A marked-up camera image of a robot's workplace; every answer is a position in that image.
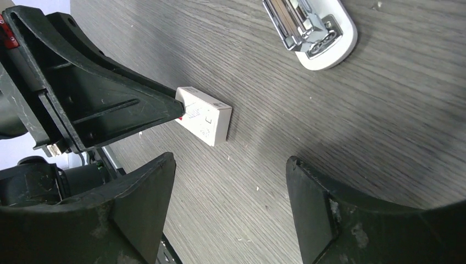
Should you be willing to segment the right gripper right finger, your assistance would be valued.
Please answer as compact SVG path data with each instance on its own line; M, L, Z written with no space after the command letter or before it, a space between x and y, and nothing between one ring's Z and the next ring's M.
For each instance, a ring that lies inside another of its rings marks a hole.
M465 202L422 210L365 194L291 156L286 184L304 263L465 263Z

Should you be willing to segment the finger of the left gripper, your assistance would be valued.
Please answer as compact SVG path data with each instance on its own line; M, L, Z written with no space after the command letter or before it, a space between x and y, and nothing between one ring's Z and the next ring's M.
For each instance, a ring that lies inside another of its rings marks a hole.
M46 153L80 153L175 120L175 90L106 56L69 14L1 11L1 138L30 133Z

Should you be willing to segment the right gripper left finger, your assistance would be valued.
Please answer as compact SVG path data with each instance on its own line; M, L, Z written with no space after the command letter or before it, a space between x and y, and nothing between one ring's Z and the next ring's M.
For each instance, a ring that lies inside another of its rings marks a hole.
M170 152L115 176L32 158L1 171L1 263L175 263L163 233Z

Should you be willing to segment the white staple box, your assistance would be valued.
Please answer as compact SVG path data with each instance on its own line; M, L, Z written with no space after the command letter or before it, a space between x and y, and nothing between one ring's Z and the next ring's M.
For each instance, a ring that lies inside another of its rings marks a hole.
M209 146L227 142L231 106L192 86L178 87L175 99L185 107L177 123Z

